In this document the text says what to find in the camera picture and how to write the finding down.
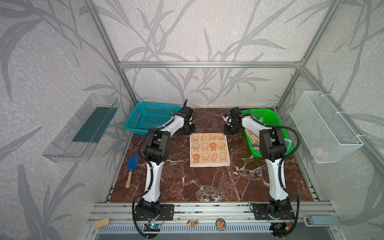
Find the brown marble surface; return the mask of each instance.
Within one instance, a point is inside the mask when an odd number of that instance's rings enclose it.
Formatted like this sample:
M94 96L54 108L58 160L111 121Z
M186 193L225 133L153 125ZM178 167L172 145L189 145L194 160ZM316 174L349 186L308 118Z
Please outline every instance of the brown marble surface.
M224 121L220 115L225 108L194 109L196 132L222 132ZM131 188L126 189L127 162L137 154L142 136L134 135L126 158L111 195L111 202L131 202L134 195L144 192L146 164L132 174ZM256 202L268 201L269 177L264 159L255 158L249 149L245 133L227 136L231 165L229 167L190 167L189 136L175 133L171 140L170 154L165 162L160 183L161 202ZM285 162L285 180L288 190L300 192L300 200L313 201L305 179L294 157Z

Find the toy shovel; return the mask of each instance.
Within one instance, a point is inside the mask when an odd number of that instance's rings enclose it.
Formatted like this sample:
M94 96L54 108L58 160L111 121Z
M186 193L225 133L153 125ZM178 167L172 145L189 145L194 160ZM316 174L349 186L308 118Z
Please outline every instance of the toy shovel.
M128 175L128 180L127 180L127 184L125 185L125 188L131 187L132 172L133 172L133 169L137 167L138 163L139 163L139 156L137 156L136 154L129 158L128 164L127 164L127 168L129 168L129 175Z

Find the gray floor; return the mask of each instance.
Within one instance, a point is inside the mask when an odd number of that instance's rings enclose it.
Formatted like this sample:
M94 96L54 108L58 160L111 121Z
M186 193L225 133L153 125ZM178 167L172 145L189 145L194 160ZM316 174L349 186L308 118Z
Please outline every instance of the gray floor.
M144 240L139 234L98 234L95 240ZM269 233L192 233L192 234L160 234L156 240L272 240L276 237ZM285 237L286 240L334 240L329 227L306 227L304 223L298 223L294 231Z

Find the round magnet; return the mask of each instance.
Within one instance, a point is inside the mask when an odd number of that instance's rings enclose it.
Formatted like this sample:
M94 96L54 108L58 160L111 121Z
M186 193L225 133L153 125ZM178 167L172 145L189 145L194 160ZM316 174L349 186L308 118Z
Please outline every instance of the round magnet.
M220 231L224 230L226 226L227 225L226 225L224 219L219 218L216 220L216 228L219 229Z

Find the blue basket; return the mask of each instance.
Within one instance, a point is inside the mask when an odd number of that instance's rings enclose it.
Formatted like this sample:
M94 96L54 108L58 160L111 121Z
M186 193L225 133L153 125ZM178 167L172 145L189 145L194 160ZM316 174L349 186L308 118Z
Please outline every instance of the blue basket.
M124 129L145 135L151 127L160 127L168 122L172 117L171 113L176 113L180 109L181 106L178 105L138 103L129 115Z

